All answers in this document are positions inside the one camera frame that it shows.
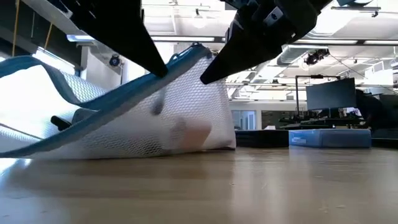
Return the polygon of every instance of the table surface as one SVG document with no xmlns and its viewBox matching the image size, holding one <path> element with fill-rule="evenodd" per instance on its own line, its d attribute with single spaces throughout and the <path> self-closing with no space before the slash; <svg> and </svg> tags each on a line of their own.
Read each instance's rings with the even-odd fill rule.
<svg viewBox="0 0 398 224">
<path fill-rule="evenodd" d="M 0 159 L 0 223 L 398 220 L 398 151 L 237 149 L 152 159 Z"/>
</svg>

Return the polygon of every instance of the blue container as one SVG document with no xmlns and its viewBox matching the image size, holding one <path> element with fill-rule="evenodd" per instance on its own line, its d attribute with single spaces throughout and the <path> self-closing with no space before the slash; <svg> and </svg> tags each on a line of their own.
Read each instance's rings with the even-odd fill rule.
<svg viewBox="0 0 398 224">
<path fill-rule="evenodd" d="M 290 146 L 370 148 L 372 137 L 367 129 L 312 129 L 289 131 Z"/>
</svg>

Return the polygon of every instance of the mesh laundry bag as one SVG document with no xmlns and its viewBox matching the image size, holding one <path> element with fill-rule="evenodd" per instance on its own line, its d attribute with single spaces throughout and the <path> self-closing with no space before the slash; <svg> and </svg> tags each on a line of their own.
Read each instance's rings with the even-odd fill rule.
<svg viewBox="0 0 398 224">
<path fill-rule="evenodd" d="M 71 121 L 70 115 L 79 108 L 92 110 L 90 116 L 64 131 L 47 133 L 43 139 L 29 128 L 21 131 L 21 126 L 2 125 L 0 156 L 98 159 L 234 148 L 224 81 L 209 85 L 200 81 L 213 60 L 209 53 L 201 45 L 192 47 L 170 62 L 166 77 L 145 75 L 108 93 L 58 73 L 51 81 L 63 100 L 61 117 Z"/>
</svg>

